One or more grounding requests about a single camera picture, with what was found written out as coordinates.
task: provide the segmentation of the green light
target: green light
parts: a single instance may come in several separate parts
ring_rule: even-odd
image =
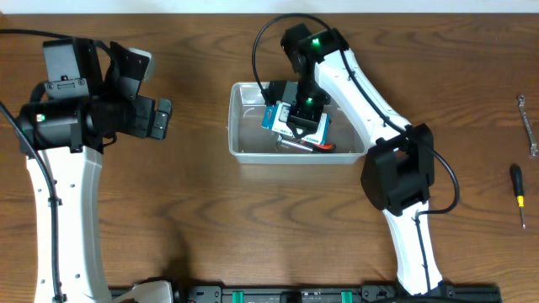
[[[318,38],[314,38],[311,41],[311,45],[314,46],[314,47],[320,47],[320,40]]]

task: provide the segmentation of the screwdriver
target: screwdriver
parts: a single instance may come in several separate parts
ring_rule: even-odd
[[[515,192],[516,201],[519,203],[520,219],[522,220],[522,228],[526,228],[524,221],[524,188],[522,187],[522,171],[520,166],[511,165],[511,179],[513,180],[513,191]]]

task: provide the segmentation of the wrench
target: wrench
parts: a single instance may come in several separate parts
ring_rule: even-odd
[[[524,102],[526,101],[526,98],[524,97],[524,95],[520,95],[518,97],[518,100],[519,100],[520,115],[522,115],[524,126],[526,127],[526,131],[528,132],[528,137],[530,138],[530,153],[532,157],[536,157],[537,155],[539,155],[539,151],[537,150],[536,137],[531,132],[531,125],[530,125],[530,122],[528,122],[528,118],[526,117],[526,109],[524,108]]]

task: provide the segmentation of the screwdriver handle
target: screwdriver handle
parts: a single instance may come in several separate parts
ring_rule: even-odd
[[[515,197],[517,199],[522,199],[519,197],[524,197],[524,188],[522,187],[522,170],[520,166],[513,164],[511,165],[511,179],[513,180],[513,191],[515,192]]]

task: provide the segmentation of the wooden surface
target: wooden surface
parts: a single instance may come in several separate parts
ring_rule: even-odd
[[[111,285],[167,274],[186,284],[360,284],[396,278],[387,223],[352,166],[240,165],[228,152],[231,86],[253,81],[253,39],[269,15],[4,16],[3,28],[114,40],[157,59],[141,94],[173,100],[165,141],[120,135],[99,189]],[[462,201],[430,217],[437,265],[453,283],[496,283],[505,302],[539,290],[539,160],[528,158],[515,96],[539,120],[537,15],[326,15],[386,100],[427,123],[459,178]],[[284,22],[259,49],[262,79],[296,79],[280,49]],[[0,36],[0,98],[13,113],[46,79],[39,37]],[[33,300],[34,197],[13,130],[0,119],[0,301]],[[509,167],[522,166],[527,229]],[[434,208],[452,199],[436,164]]]

